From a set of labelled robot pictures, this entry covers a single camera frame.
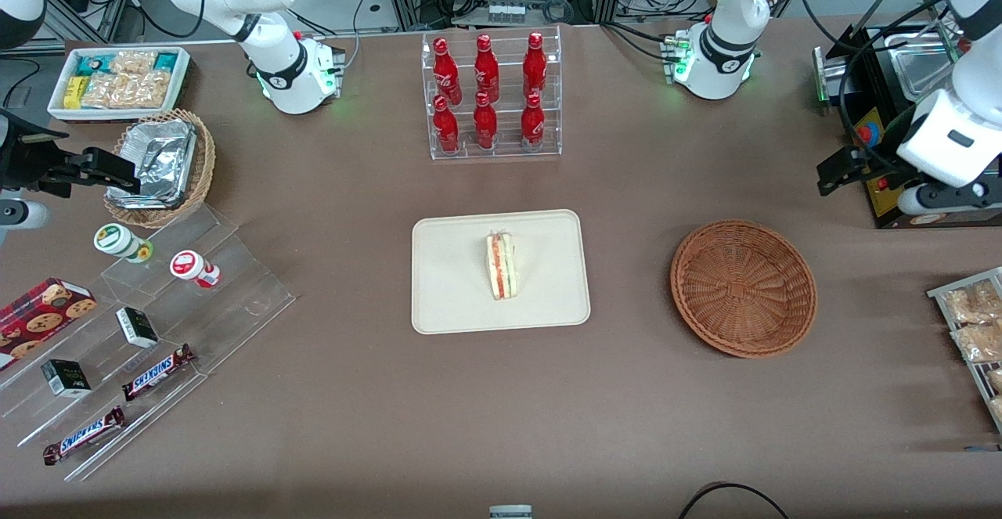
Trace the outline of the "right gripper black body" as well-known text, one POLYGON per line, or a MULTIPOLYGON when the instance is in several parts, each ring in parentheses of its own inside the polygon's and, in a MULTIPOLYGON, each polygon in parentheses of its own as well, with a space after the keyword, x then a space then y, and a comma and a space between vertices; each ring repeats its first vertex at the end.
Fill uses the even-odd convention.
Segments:
POLYGON ((43 128, 3 108, 1 157, 2 188, 37 192, 37 180, 47 169, 65 165, 70 154, 55 142, 69 135, 43 128))

